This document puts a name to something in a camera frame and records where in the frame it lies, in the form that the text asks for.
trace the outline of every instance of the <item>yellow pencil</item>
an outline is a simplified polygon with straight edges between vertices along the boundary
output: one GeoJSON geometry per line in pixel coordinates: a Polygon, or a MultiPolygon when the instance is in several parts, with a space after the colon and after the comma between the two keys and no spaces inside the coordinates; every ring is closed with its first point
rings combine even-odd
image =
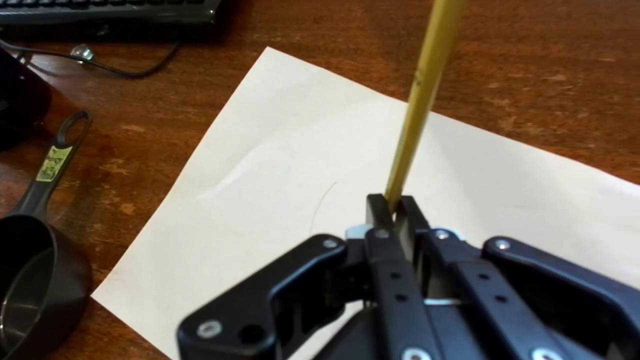
{"type": "Polygon", "coordinates": [[[398,142],[395,164],[386,185],[385,197],[393,212],[397,211],[397,205],[402,197],[402,186],[407,183],[416,149],[420,144],[426,117],[433,110],[436,91],[442,78],[442,71],[454,48],[454,39],[458,33],[458,22],[462,19],[464,4],[466,0],[435,3],[429,31],[422,42],[420,59],[419,59],[419,68],[415,74],[415,84],[413,84],[408,107],[407,107],[401,142],[398,142]]]}

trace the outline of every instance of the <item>keyboard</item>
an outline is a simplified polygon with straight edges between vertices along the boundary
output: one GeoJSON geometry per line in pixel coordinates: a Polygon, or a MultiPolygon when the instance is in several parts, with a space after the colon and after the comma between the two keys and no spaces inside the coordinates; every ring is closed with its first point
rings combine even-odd
{"type": "Polygon", "coordinates": [[[210,24],[221,0],[0,0],[0,27],[210,24]]]}

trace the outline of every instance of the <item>sheet of paper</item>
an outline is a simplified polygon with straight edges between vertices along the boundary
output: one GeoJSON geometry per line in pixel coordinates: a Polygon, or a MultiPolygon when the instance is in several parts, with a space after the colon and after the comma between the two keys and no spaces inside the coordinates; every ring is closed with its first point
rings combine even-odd
{"type": "MultiPolygon", "coordinates": [[[[364,223],[402,115],[401,101],[264,51],[94,298],[178,358],[188,312],[310,234],[364,223]]],[[[430,115],[407,194],[473,244],[509,234],[640,289],[635,185],[430,115]]]]}

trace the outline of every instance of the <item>black object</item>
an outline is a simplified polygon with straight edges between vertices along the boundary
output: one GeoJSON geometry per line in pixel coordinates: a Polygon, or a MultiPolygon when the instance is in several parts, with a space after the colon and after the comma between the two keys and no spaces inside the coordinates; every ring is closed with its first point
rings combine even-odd
{"type": "Polygon", "coordinates": [[[19,144],[45,118],[48,105],[48,84],[0,51],[0,150],[19,144]]]}
{"type": "Polygon", "coordinates": [[[90,266],[70,239],[46,224],[45,212],[89,124],[87,112],[62,124],[28,193],[0,218],[3,360],[45,358],[83,318],[90,266]]]}
{"type": "Polygon", "coordinates": [[[178,329],[183,360],[280,360],[345,304],[356,315],[321,360],[638,360],[640,293],[496,236],[479,250],[430,228],[416,203],[397,218],[368,197],[360,241],[312,236],[178,329]]]}
{"type": "Polygon", "coordinates": [[[0,0],[0,27],[212,24],[221,0],[0,0]]]}

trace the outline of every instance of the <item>black cable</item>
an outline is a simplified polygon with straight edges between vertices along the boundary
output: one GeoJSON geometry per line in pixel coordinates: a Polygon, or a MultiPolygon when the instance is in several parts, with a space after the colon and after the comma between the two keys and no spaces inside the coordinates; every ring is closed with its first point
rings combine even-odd
{"type": "Polygon", "coordinates": [[[122,68],[116,68],[116,67],[111,67],[111,64],[96,63],[94,59],[89,59],[89,56],[77,56],[77,54],[64,54],[64,53],[52,53],[52,51],[28,48],[28,47],[17,47],[17,45],[11,45],[6,40],[0,40],[0,48],[4,48],[8,53],[17,53],[19,59],[28,59],[28,56],[67,59],[67,61],[78,63],[81,67],[94,68],[94,71],[101,71],[101,73],[107,73],[107,74],[118,76],[118,78],[133,78],[133,80],[146,78],[146,76],[152,76],[152,74],[161,73],[178,54],[180,47],[183,47],[180,40],[174,42],[168,48],[168,53],[161,59],[161,63],[156,63],[154,67],[150,67],[146,71],[122,71],[122,68]]]}

